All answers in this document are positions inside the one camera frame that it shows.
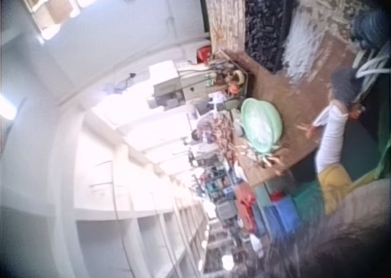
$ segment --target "hand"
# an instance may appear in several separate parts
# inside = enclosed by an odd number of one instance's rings
[[[310,137],[312,137],[313,133],[317,129],[317,126],[313,126],[312,124],[301,123],[296,125],[296,128],[300,130],[304,130],[305,136],[307,137],[307,139],[309,139]]]
[[[340,100],[334,99],[330,103],[333,104],[335,107],[337,107],[341,111],[342,114],[347,114],[349,112],[348,107],[346,107],[344,102],[342,102]]]
[[[363,106],[360,103],[355,103],[349,112],[349,120],[356,121],[360,118],[363,111]]]

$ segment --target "ceiling light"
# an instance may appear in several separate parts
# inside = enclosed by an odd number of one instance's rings
[[[232,255],[223,255],[221,261],[222,261],[222,267],[227,271],[231,271],[235,265],[235,263],[233,262]]]
[[[56,35],[56,33],[60,31],[60,28],[61,28],[60,24],[54,24],[41,31],[41,35],[45,40],[50,40]]]
[[[201,270],[202,270],[202,265],[203,265],[203,261],[202,260],[200,260],[199,262],[198,262],[198,270],[201,272]]]
[[[17,109],[6,98],[0,95],[0,115],[6,119],[13,120],[16,116]]]

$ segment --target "wooden counter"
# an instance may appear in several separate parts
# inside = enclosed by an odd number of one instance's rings
[[[320,134],[308,140],[296,125],[312,122],[327,105],[331,73],[338,66],[353,62],[355,49],[348,41],[348,20],[353,9],[363,7],[361,0],[299,2],[311,11],[314,19],[320,16],[327,19],[327,33],[307,81],[294,88],[283,71],[272,75],[244,53],[244,0],[206,0],[213,51],[226,50],[232,59],[248,69],[255,76],[254,89],[249,96],[272,103],[280,112],[283,121],[281,143],[286,148],[281,153],[286,169],[304,159],[318,145]],[[234,139],[236,145],[241,141],[240,138]],[[238,155],[238,161],[251,186],[276,176],[274,169],[255,166],[245,156]]]

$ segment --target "white wall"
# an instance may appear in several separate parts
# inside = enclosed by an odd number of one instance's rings
[[[21,2],[7,3],[12,18],[4,24],[24,32],[19,47],[57,97],[156,47],[203,35],[199,0],[98,0],[40,45]]]
[[[92,173],[97,164],[113,161],[115,197],[120,211],[172,208],[170,180],[129,160],[126,145],[112,146],[84,125],[79,135],[75,166],[75,208],[113,211],[112,185],[91,186],[98,178],[111,182],[111,164]]]
[[[115,147],[99,137],[85,125],[80,132],[76,154],[74,196],[75,208],[113,211],[112,171]],[[115,181],[117,209],[130,210],[128,190]]]
[[[12,46],[1,52],[1,82],[2,94],[14,106],[25,100],[13,121],[1,159],[2,186],[46,202],[48,162],[58,124],[58,107]]]

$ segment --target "black plastic crate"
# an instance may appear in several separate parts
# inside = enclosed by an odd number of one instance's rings
[[[296,0],[245,0],[246,53],[272,73],[282,68]]]

